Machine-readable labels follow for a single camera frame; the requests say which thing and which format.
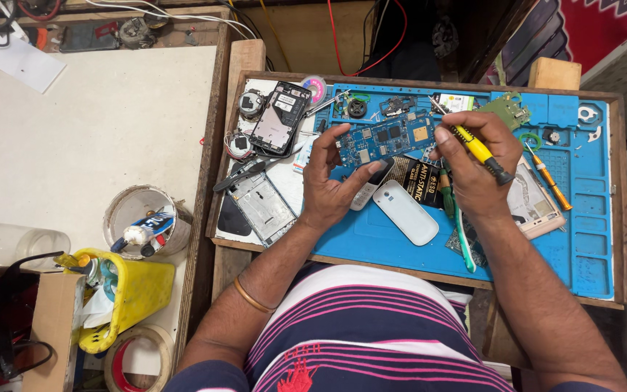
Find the yellow container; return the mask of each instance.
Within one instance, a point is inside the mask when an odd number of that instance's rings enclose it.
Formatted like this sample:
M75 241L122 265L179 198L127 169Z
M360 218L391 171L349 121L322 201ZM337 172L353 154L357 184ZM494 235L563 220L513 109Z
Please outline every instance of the yellow container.
M121 332L169 304L176 267L168 263L125 260L119 254L94 248L81 249L74 254L74 258L78 259L83 254L92 259L108 259L118 269L118 287L110 324L82 328L79 334L79 347L90 354L97 354L107 350Z

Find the man's right hand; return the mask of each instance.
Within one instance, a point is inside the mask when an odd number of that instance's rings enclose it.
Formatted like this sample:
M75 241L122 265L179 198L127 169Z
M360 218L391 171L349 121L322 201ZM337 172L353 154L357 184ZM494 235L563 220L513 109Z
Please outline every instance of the man's right hand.
M466 147L449 130L455 125L470 128L470 132L483 141L495 160L511 174L515 174L523 147L496 114L459 111L442 117L442 123L435 128L437 148L430 154L432 160L444 156L451 165L456 202L471 222L511 219L507 206L511 183L499 186L488 169L466 152Z

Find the gold bangle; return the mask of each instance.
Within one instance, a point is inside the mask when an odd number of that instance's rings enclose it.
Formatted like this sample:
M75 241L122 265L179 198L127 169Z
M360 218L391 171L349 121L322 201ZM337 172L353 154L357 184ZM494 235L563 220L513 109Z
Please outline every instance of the gold bangle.
M250 303L253 307L260 310L261 312L267 313L268 315L270 315L274 313L274 311L276 310L276 309L270 309L270 308L260 305L260 303L257 302L255 299L253 299L253 297L249 296L246 290L243 290L243 287L241 287L241 283L239 283L238 281L238 276L236 276L233 279L233 285L234 287L236 287L236 290L238 291L238 293L241 294L241 297L243 297L246 301L248 301L248 303Z

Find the striped shirt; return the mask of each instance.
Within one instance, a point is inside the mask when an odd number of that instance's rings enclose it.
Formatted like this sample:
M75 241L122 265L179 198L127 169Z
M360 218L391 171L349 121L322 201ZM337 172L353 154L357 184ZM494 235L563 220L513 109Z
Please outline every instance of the striped shirt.
M251 348L244 368L190 366L166 392L513 391L468 338L470 295L363 266L312 268ZM607 391L586 383L559 391Z

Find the forearm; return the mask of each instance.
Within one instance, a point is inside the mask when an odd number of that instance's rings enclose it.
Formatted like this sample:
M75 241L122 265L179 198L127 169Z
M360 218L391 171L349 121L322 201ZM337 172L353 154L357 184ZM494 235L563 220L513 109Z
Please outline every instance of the forearm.
M265 307L277 307L320 233L297 222L239 276L243 289ZM270 315L251 306L233 283L214 302L192 337L178 370L209 359L241 368Z
M577 379L627 389L597 326L511 218L474 226L500 306L544 390Z

